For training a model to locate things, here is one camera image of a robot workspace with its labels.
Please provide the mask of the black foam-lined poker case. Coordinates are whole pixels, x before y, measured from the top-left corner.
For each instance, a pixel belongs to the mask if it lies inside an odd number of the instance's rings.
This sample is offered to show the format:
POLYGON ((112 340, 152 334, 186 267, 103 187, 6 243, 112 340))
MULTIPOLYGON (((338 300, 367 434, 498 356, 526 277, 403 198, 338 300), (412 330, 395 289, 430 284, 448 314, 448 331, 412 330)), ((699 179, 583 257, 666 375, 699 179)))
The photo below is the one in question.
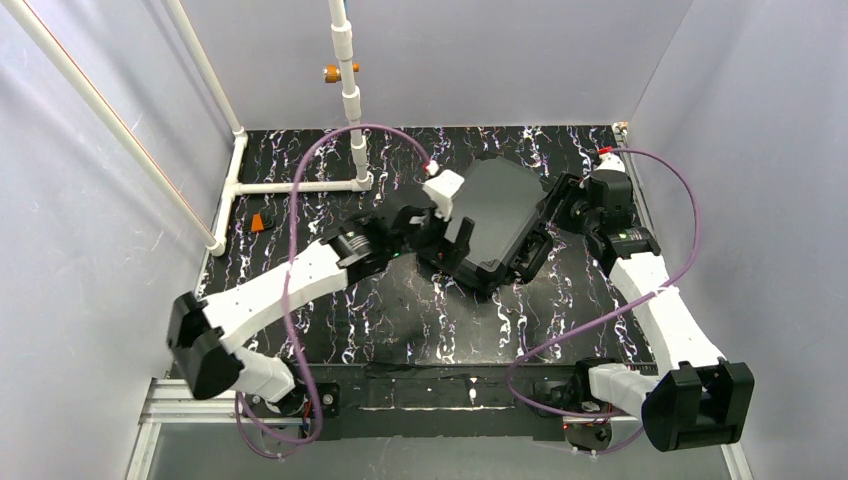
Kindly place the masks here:
POLYGON ((454 241, 462 220, 471 219, 467 255, 454 266, 435 252, 418 253, 417 260, 483 295, 532 281, 553 248, 542 215, 547 192, 540 177, 502 156, 474 160, 463 177, 444 238, 454 241))

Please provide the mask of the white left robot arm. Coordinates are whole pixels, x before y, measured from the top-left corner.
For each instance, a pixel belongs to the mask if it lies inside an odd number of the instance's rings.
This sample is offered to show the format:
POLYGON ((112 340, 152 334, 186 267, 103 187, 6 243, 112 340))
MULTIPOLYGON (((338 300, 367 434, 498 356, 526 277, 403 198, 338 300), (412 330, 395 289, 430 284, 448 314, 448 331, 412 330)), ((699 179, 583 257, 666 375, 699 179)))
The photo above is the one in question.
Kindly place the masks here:
POLYGON ((385 271, 405 253, 432 254, 453 268, 468 254, 474 227, 469 217, 442 214, 423 192, 401 191, 252 280, 204 298, 178 296, 166 345, 194 399, 237 391, 276 403, 311 378, 249 350, 247 340, 309 302, 385 271))

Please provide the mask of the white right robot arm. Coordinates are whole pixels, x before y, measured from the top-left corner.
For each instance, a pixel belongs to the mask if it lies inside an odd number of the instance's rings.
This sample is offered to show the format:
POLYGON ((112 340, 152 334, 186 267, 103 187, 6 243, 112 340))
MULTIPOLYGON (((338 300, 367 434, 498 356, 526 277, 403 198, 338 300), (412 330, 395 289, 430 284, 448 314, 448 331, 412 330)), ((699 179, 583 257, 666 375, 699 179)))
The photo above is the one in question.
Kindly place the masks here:
POLYGON ((753 373, 730 362, 707 338, 669 278, 651 232, 637 225, 633 186, 614 170, 586 179, 562 175, 548 195, 546 218, 583 235, 589 252, 627 302, 652 348, 657 373, 620 360, 585 359, 554 390, 564 409, 600 416, 615 409, 637 419, 661 452, 740 440, 753 394, 753 373))

